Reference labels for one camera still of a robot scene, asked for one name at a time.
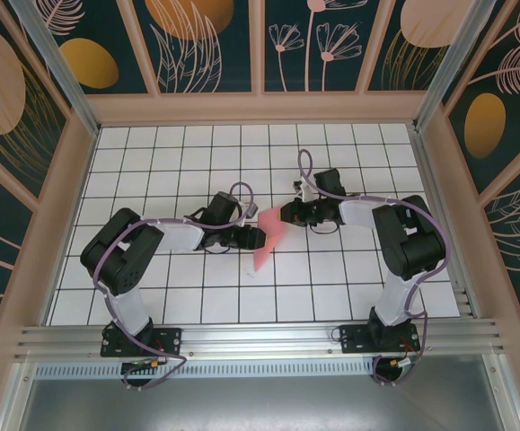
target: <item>ventilation slot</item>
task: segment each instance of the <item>ventilation slot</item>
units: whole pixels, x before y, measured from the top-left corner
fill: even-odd
[[[69,363],[38,365],[35,380],[109,380],[121,379],[122,363]],[[370,374],[371,358],[349,359],[302,359],[258,361],[205,361],[183,366],[175,378],[220,378],[220,377],[276,377],[312,375],[357,375]],[[153,376],[162,377],[172,370],[172,365],[157,369],[142,370],[129,376],[130,379]]]

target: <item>pink cloth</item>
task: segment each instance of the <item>pink cloth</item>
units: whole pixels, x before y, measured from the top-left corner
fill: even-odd
[[[274,250],[278,242],[286,233],[286,224],[279,219],[279,211],[281,208],[271,208],[258,214],[258,227],[266,234],[266,245],[261,249],[253,252],[253,262],[255,270],[259,270],[261,266],[268,260],[269,254]]]

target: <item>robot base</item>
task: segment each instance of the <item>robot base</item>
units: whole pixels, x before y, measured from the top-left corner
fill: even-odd
[[[180,328],[153,328],[149,325],[139,334],[136,339],[142,341],[149,347],[166,353],[178,355],[181,346]],[[100,349],[101,357],[154,357],[154,354],[146,352],[133,344],[122,333],[119,328],[111,324],[102,331]]]
[[[340,326],[342,353],[405,353],[405,343],[419,351],[418,329],[413,323],[405,322],[386,329],[389,334],[378,342],[368,323]]]

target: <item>white grid mat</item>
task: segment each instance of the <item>white grid mat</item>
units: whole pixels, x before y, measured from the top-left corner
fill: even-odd
[[[48,324],[110,320],[79,255],[118,209],[182,217],[238,180],[251,184],[260,210],[284,205],[293,198],[303,147],[316,172],[339,168],[347,192],[425,198],[402,124],[104,128]],[[364,320],[385,278],[378,245],[372,231],[357,226],[318,235],[289,225],[258,273],[250,252],[168,253],[154,256],[140,291],[154,323]],[[426,283],[412,310],[425,305],[430,317],[459,316],[448,280],[444,271]]]

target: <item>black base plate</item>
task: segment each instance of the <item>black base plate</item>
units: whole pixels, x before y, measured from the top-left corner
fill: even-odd
[[[163,349],[166,353],[178,355],[181,346],[180,328],[154,328],[152,330],[152,342],[149,347],[156,350]],[[154,354],[146,352],[142,348],[128,340],[120,330],[107,328],[103,332],[103,340],[100,349],[101,357],[153,357]]]
[[[418,329],[413,324],[401,325],[401,328],[392,327],[391,341],[377,346],[372,339],[371,332],[366,324],[342,325],[338,327],[343,353],[405,353],[403,339],[416,351],[419,351]]]

